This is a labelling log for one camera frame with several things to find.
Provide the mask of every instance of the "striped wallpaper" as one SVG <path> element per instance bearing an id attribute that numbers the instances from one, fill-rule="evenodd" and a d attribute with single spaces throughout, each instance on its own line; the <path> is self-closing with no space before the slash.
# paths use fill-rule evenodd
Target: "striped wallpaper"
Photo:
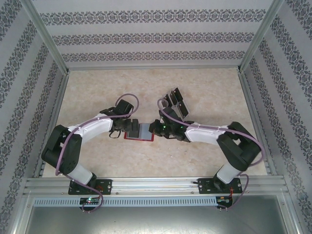
<path id="1" fill-rule="evenodd" d="M 277 172 L 312 233 L 312 1 L 283 3 L 245 74 Z"/>
<path id="2" fill-rule="evenodd" d="M 63 74 L 18 0 L 0 0 L 0 234 L 32 177 Z"/>
<path id="3" fill-rule="evenodd" d="M 272 0 L 35 0 L 69 68 L 239 65 Z"/>

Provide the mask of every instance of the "floor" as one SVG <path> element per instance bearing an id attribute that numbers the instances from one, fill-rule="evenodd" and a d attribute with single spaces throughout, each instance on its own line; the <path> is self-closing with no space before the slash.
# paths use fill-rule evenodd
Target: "floor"
<path id="1" fill-rule="evenodd" d="M 187 120 L 215 126 L 238 121 L 255 136 L 235 68 L 74 71 L 58 124 L 82 123 L 114 106 L 124 93 L 133 93 L 140 100 L 131 118 L 151 123 L 159 118 L 156 101 L 173 87 L 180 89 L 188 105 Z M 125 100 L 135 104 L 132 97 Z M 98 177 L 213 176 L 226 161 L 216 145 L 157 136 L 153 142 L 111 139 L 105 133 L 85 143 L 79 159 Z M 264 163 L 247 173 L 267 174 Z M 46 165 L 43 177 L 55 177 L 55 169 Z"/>

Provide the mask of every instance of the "purple cable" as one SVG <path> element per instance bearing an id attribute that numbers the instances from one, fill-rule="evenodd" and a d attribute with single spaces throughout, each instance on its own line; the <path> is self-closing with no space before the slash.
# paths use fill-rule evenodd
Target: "purple cable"
<path id="1" fill-rule="evenodd" d="M 165 112 L 162 110 L 162 108 L 161 108 L 161 106 L 160 106 L 160 102 L 163 101 L 163 100 L 166 101 L 166 103 L 168 104 L 168 101 L 167 101 L 166 99 L 161 98 L 161 99 L 159 99 L 159 100 L 157 101 L 157 106 L 158 106 L 159 110 L 164 114 L 165 117 L 167 117 L 167 118 L 169 118 L 169 119 L 171 119 L 171 120 L 173 120 L 173 121 L 175 121 L 175 122 L 177 122 L 177 123 L 180 123 L 180 124 L 183 124 L 183 125 L 185 125 L 185 126 L 188 126 L 188 127 L 193 127 L 193 128 L 205 128 L 205 129 L 218 130 L 218 131 L 226 131 L 226 132 L 229 132 L 229 133 L 238 134 L 238 135 L 241 135 L 241 136 L 243 136 L 243 137 L 246 137 L 246 138 L 252 140 L 254 143 L 256 143 L 256 144 L 260 147 L 261 152 L 262 152 L 262 154 L 261 154 L 261 159 L 259 159 L 259 160 L 258 160 L 257 162 L 255 162 L 255 163 L 250 164 L 250 167 L 259 164 L 259 163 L 263 160 L 264 155 L 265 155 L 264 148 L 263 148 L 263 146 L 261 145 L 261 143 L 260 143 L 259 141 L 257 141 L 254 137 L 252 137 L 252 136 L 250 136 L 250 135 L 248 135 L 248 134 L 245 134 L 245 133 L 242 133 L 242 132 L 239 132 L 239 131 L 236 131 L 236 130 L 227 129 L 227 128 L 220 128 L 220 127 L 215 127 L 215 126 L 196 125 L 196 124 L 188 124 L 188 123 L 184 123 L 184 122 L 182 122 L 182 121 L 179 121 L 179 120 L 177 120 L 177 119 L 175 119 L 175 118 L 172 118 L 171 116 L 169 116 L 167 113 L 165 113 Z"/>
<path id="2" fill-rule="evenodd" d="M 61 152 L 60 152 L 60 154 L 59 154 L 58 163 L 57 163 L 56 170 L 55 170 L 55 175 L 56 175 L 56 176 L 58 176 L 58 175 L 60 174 L 59 167 L 60 167 L 60 165 L 61 165 L 62 158 L 63 158 L 63 155 L 64 155 L 64 151 L 65 151 L 65 148 L 66 148 L 66 146 L 67 146 L 67 144 L 68 144 L 68 141 L 69 141 L 69 139 L 72 137 L 72 135 L 73 135 L 79 128 L 85 126 L 85 125 L 88 124 L 88 123 L 92 123 L 92 122 L 95 122 L 95 121 L 99 121 L 99 120 L 105 119 L 105 118 L 121 118 L 121 117 L 128 117 L 128 116 L 132 115 L 134 112 L 137 111 L 137 109 L 138 109 L 138 107 L 139 107 L 139 100 L 138 100 L 137 96 L 134 95 L 134 94 L 123 94 L 123 95 L 121 95 L 121 96 L 117 99 L 115 105 L 117 105 L 118 102 L 120 101 L 120 99 L 121 99 L 122 97 L 124 97 L 124 96 L 133 96 L 133 97 L 136 99 L 136 108 L 135 108 L 132 112 L 130 112 L 129 114 L 126 114 L 126 115 L 119 115 L 119 116 L 103 116 L 103 117 L 93 118 L 93 119 L 88 120 L 88 121 L 82 123 L 81 125 L 79 125 L 77 128 L 75 128 L 75 129 L 68 135 L 68 137 L 66 138 L 66 140 L 65 140 L 65 142 L 64 142 L 64 144 L 63 144 L 62 150 L 61 150 Z M 83 183 L 80 183 L 79 181 L 76 181 L 76 180 L 72 179 L 72 178 L 71 178 L 70 176 L 68 176 L 68 175 L 65 175 L 65 176 L 68 177 L 68 178 L 70 178 L 71 180 L 73 180 L 75 183 L 77 183 L 77 184 L 79 184 L 79 185 L 81 185 L 81 186 L 83 186 L 83 187 L 85 187 L 85 188 L 87 188 L 87 189 L 91 189 L 92 191 L 95 191 L 95 192 L 98 193 L 99 196 L 101 197 L 101 202 L 100 202 L 100 204 L 99 204 L 97 207 L 95 207 L 93 210 L 89 211 L 88 213 L 91 213 L 91 212 L 93 212 L 93 211 L 96 211 L 96 210 L 103 204 L 103 195 L 101 194 L 100 191 L 98 191 L 98 190 L 96 190 L 96 189 L 93 189 L 93 188 L 91 188 L 91 187 L 89 187 L 89 186 L 87 186 L 87 185 L 85 185 L 85 184 L 83 184 Z"/>

